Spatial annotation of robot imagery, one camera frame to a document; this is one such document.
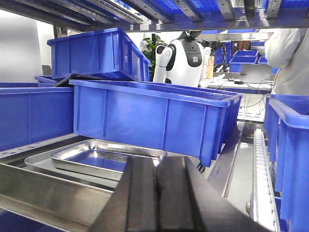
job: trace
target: stainless steel tray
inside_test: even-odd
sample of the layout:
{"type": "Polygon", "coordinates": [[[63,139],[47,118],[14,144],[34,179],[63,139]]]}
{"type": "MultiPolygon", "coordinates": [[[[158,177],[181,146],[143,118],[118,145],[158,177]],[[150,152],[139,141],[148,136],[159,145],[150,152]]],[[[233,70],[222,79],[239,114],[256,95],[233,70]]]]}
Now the stainless steel tray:
{"type": "Polygon", "coordinates": [[[56,168],[88,174],[110,180],[119,180],[128,157],[145,157],[158,165],[167,153],[145,147],[85,140],[60,150],[50,157],[56,168]],[[103,162],[101,167],[90,163],[103,162]]]}

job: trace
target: white lab coat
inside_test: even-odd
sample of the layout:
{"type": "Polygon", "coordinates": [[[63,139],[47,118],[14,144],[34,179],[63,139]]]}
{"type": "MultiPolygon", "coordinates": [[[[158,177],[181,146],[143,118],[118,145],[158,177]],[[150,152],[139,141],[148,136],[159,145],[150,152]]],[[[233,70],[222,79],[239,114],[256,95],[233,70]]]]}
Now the white lab coat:
{"type": "Polygon", "coordinates": [[[309,30],[277,29],[265,42],[265,56],[280,68],[272,93],[309,95],[309,30]]]}

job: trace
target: robot logo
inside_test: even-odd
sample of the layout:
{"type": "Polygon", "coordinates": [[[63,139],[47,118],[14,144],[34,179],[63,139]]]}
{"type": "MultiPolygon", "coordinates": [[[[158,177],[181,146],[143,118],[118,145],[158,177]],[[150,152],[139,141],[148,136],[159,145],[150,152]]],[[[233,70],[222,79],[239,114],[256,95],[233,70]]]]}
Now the robot logo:
{"type": "Polygon", "coordinates": [[[197,57],[192,57],[193,58],[193,63],[198,63],[197,57]]]}

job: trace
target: gray floor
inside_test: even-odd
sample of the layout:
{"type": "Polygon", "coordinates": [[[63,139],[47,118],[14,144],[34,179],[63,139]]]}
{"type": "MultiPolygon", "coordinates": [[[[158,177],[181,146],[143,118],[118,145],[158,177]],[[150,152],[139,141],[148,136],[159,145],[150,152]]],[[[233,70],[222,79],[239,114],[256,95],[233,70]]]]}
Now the gray floor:
{"type": "Polygon", "coordinates": [[[250,199],[253,174],[253,145],[241,143],[234,165],[234,174],[227,200],[244,214],[250,199]]]}

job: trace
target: blue plastic crate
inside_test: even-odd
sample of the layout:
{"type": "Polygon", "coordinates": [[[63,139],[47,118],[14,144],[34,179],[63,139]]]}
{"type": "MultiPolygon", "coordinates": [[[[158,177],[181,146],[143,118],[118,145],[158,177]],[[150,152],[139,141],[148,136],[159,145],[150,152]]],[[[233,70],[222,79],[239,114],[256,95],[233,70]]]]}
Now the blue plastic crate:
{"type": "Polygon", "coordinates": [[[230,29],[227,32],[228,33],[250,33],[255,32],[256,29],[230,29]]]}
{"type": "Polygon", "coordinates": [[[0,214],[1,232],[62,232],[11,212],[0,214]]]}
{"type": "Polygon", "coordinates": [[[225,112],[237,97],[137,82],[70,80],[74,133],[216,159],[225,112]]]}
{"type": "Polygon", "coordinates": [[[234,54],[235,57],[243,57],[243,56],[259,56],[259,52],[255,50],[238,50],[234,54]]]}
{"type": "MultiPolygon", "coordinates": [[[[260,57],[257,63],[258,64],[268,64],[268,61],[265,57],[260,57]]],[[[278,71],[279,71],[278,68],[272,68],[271,74],[277,74],[278,71]]]]}
{"type": "Polygon", "coordinates": [[[268,144],[278,146],[275,190],[281,192],[280,217],[290,232],[309,228],[309,96],[268,98],[268,144]]]}
{"type": "Polygon", "coordinates": [[[252,41],[251,46],[264,46],[265,42],[264,41],[252,41]]]}
{"type": "Polygon", "coordinates": [[[277,161],[277,146],[279,135],[279,115],[269,105],[269,99],[278,99],[287,106],[302,111],[304,105],[309,107],[309,97],[299,95],[283,95],[283,94],[267,94],[266,95],[266,108],[264,127],[268,135],[268,152],[270,153],[269,159],[272,162],[277,161]]]}
{"type": "Polygon", "coordinates": [[[73,132],[73,88],[0,88],[0,151],[73,132]]]}
{"type": "MultiPolygon", "coordinates": [[[[164,11],[170,15],[183,14],[182,10],[174,3],[174,1],[154,0],[164,11]]],[[[216,0],[192,0],[192,3],[199,12],[219,12],[220,8],[216,0]]]]}
{"type": "Polygon", "coordinates": [[[219,34],[221,30],[203,30],[201,34],[219,34]]]}
{"type": "Polygon", "coordinates": [[[39,87],[38,83],[0,82],[0,88],[29,88],[39,87]]]}
{"type": "Polygon", "coordinates": [[[106,80],[149,81],[149,75],[144,76],[149,60],[120,28],[53,39],[47,44],[52,47],[53,79],[78,73],[106,80]]]}
{"type": "Polygon", "coordinates": [[[52,76],[34,76],[34,79],[38,80],[38,87],[53,87],[62,79],[54,79],[52,76]]]}
{"type": "Polygon", "coordinates": [[[157,82],[148,82],[148,84],[151,85],[160,85],[160,86],[167,86],[167,87],[175,87],[175,88],[180,88],[180,89],[191,89],[195,91],[202,91],[202,92],[208,92],[208,93],[217,93],[217,94],[224,94],[224,95],[230,95],[230,96],[235,96],[235,100],[232,101],[231,105],[227,109],[225,113],[225,122],[223,125],[223,133],[221,137],[221,142],[219,145],[219,149],[221,148],[221,144],[225,143],[231,134],[233,128],[236,126],[237,123],[237,116],[239,112],[239,106],[240,106],[240,101],[242,98],[241,93],[236,93],[236,92],[230,92],[230,91],[223,91],[223,90],[216,90],[216,89],[210,89],[210,88],[195,88],[195,87],[188,87],[188,86],[179,86],[179,85],[172,85],[172,84],[165,84],[165,83],[157,83],[157,82]]]}
{"type": "Polygon", "coordinates": [[[256,64],[258,57],[233,57],[230,60],[230,72],[231,73],[240,73],[242,64],[256,64]]]}

